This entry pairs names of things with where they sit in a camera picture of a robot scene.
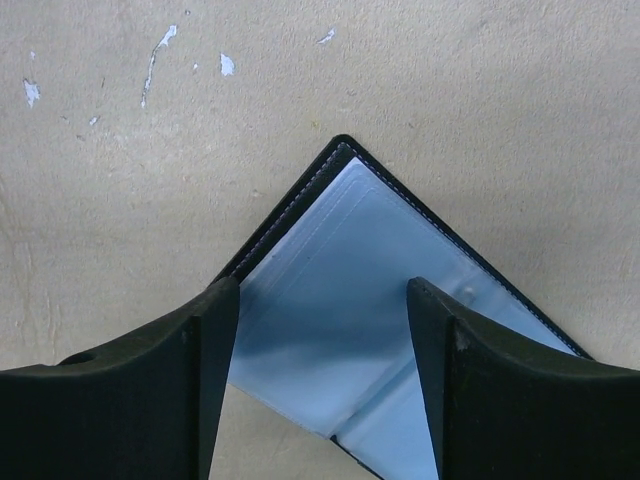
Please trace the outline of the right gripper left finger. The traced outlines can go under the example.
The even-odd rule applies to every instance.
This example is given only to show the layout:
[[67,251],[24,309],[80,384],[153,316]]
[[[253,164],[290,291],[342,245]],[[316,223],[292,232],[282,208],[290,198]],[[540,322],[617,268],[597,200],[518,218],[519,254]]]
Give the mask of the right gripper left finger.
[[56,365],[1,374],[5,479],[205,479],[240,292],[222,278],[182,307]]

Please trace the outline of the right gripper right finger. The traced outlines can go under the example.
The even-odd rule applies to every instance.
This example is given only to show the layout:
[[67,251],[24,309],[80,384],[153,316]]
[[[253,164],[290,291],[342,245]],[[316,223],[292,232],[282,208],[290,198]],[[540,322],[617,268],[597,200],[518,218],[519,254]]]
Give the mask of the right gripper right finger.
[[635,479],[639,374],[576,357],[407,285],[411,339],[442,479]]

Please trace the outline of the black leather card holder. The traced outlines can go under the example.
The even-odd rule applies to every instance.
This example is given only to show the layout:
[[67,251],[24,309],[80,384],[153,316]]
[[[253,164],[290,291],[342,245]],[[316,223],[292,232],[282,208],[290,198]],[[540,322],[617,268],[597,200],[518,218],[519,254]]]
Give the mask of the black leather card holder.
[[223,275],[240,286],[230,383],[381,479],[436,477],[408,323],[410,279],[584,355],[348,135],[329,142]]

